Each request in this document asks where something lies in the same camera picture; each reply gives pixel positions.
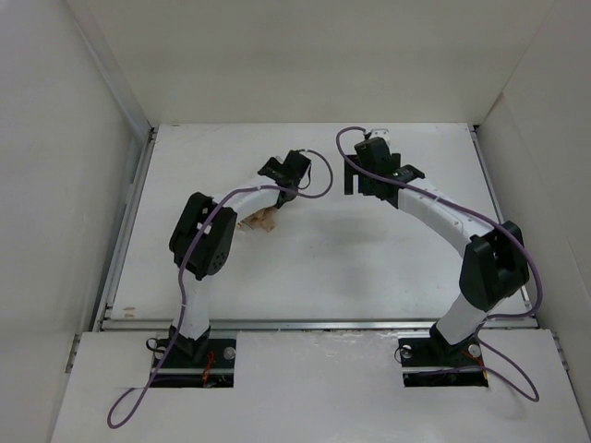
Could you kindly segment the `clear plastic box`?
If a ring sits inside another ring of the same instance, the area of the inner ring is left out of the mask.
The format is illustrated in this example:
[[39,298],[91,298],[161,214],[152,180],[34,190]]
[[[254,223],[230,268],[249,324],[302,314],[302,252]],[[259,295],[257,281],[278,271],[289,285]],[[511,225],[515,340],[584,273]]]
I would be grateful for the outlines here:
[[276,208],[259,210],[240,221],[236,227],[241,231],[263,230],[266,233],[271,232],[275,228],[274,215],[276,212]]

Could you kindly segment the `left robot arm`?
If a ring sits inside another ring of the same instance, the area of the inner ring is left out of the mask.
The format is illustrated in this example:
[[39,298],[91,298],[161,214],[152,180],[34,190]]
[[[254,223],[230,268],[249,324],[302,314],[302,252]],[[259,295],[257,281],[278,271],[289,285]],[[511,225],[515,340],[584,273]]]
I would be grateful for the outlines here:
[[235,227],[261,210],[279,209],[296,198],[311,160],[291,150],[269,158],[238,189],[218,196],[192,194],[169,241],[178,267],[181,305],[169,329],[170,355],[194,365],[206,354],[211,330],[210,297],[194,288],[219,272],[230,255]]

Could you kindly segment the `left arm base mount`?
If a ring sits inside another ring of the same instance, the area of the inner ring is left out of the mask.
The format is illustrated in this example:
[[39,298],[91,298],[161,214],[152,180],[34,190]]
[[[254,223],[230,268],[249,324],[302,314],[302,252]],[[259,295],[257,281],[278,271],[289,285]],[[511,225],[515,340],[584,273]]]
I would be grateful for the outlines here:
[[236,337],[209,338],[194,360],[177,347],[157,371],[151,388],[229,389],[235,381]]

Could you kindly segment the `long wood block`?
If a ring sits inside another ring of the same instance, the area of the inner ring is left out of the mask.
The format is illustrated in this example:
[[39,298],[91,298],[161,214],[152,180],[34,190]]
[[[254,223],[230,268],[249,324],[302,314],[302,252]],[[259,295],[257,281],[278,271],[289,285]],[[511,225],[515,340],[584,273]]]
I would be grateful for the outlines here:
[[260,210],[250,217],[250,226],[253,229],[261,229],[265,232],[271,232],[275,228],[274,215],[276,208],[266,208]]

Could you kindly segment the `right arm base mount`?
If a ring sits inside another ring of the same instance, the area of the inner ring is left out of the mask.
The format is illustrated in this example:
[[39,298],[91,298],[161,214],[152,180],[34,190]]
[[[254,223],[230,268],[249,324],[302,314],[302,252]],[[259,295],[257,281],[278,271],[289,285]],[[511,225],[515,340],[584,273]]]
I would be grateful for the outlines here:
[[406,388],[488,387],[488,377],[480,369],[482,350],[474,338],[444,350],[428,337],[402,337],[396,355]]

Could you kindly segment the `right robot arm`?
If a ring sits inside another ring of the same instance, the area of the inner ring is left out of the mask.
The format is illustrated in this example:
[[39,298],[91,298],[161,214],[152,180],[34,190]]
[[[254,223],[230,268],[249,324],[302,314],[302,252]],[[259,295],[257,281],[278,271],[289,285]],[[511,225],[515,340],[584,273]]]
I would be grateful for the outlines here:
[[355,175],[361,194],[386,201],[423,222],[462,259],[460,293],[429,331],[434,364],[445,365],[474,338],[488,314],[529,281],[527,260],[515,245],[523,242],[522,232],[510,221],[497,226],[460,210],[423,172],[401,164],[401,155],[390,152],[384,138],[367,138],[346,157],[347,195],[353,193]]

